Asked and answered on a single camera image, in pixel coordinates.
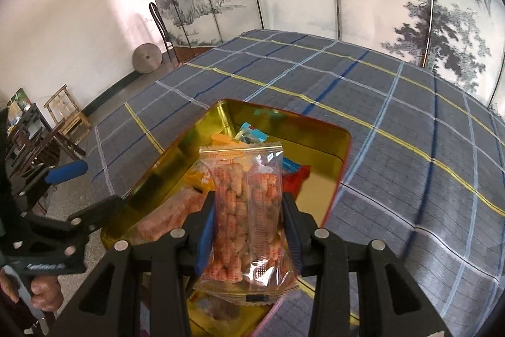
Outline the person left hand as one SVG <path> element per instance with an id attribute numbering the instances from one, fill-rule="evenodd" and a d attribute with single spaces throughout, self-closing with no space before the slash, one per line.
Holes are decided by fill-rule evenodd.
<path id="1" fill-rule="evenodd" d="M 59 310 L 63 303 L 61 285 L 55 276 L 38 276 L 31 282 L 32 305 L 42 311 L 55 312 Z M 15 278 L 9 276 L 5 270 L 1 269 L 1 289 L 14 303 L 20 299 L 18 286 Z"/>

